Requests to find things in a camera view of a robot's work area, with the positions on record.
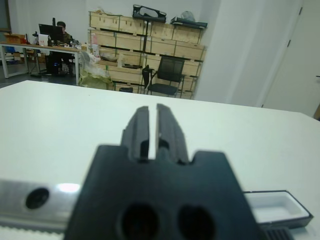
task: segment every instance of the white wall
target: white wall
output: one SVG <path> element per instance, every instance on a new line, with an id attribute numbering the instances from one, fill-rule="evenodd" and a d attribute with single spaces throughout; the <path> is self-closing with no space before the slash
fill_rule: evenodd
<path id="1" fill-rule="evenodd" d="M 75 39 L 87 42 L 89 13 L 98 7 L 105 12 L 132 16 L 133 4 L 144 5 L 167 13 L 167 23 L 183 11 L 192 11 L 199 20 L 202 0 L 9 0 L 13 33 L 39 32 L 39 24 L 52 24 L 52 18 L 66 23 L 66 31 Z"/>
<path id="2" fill-rule="evenodd" d="M 302 0 L 222 0 L 195 99 L 258 106 Z"/>
<path id="3" fill-rule="evenodd" d="M 39 32 L 39 24 L 66 23 L 66 31 L 81 42 L 87 41 L 88 13 L 86 0 L 10 0 L 12 32 L 32 34 Z"/>
<path id="4" fill-rule="evenodd" d="M 184 11 L 191 11 L 199 20 L 203 0 L 87 0 L 86 10 L 94 11 L 102 7 L 105 12 L 132 16 L 133 4 L 143 5 L 166 13 L 166 22 Z"/>
<path id="5" fill-rule="evenodd" d="M 201 44 L 208 46 L 214 34 L 216 20 L 222 0 L 203 0 L 199 22 L 208 23 L 201 38 Z"/>

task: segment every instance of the paper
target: paper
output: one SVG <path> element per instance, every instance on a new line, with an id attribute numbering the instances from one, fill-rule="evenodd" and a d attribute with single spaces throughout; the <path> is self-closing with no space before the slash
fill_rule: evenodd
<path id="1" fill-rule="evenodd" d="M 48 37 L 46 34 L 39 34 L 39 45 L 40 46 L 48 46 Z"/>

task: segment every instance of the computer monitor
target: computer monitor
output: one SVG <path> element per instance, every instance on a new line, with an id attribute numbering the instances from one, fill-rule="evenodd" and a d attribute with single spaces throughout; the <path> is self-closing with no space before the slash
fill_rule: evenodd
<path id="1" fill-rule="evenodd" d="M 51 40 L 54 41 L 64 41 L 64 33 L 62 32 L 62 27 L 39 24 L 39 29 L 41 34 L 50 35 Z"/>

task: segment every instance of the mesh chair back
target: mesh chair back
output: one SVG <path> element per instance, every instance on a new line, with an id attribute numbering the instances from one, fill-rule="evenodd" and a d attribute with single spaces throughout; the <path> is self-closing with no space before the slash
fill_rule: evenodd
<path id="1" fill-rule="evenodd" d="M 180 83 L 184 64 L 185 60 L 183 59 L 162 57 L 158 68 L 157 77 L 159 79 Z"/>

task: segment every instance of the window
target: window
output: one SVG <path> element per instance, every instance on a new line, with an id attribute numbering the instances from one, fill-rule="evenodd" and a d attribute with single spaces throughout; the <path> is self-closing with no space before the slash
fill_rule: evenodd
<path id="1" fill-rule="evenodd" d="M 0 0 L 0 32 L 11 32 L 8 0 Z"/>

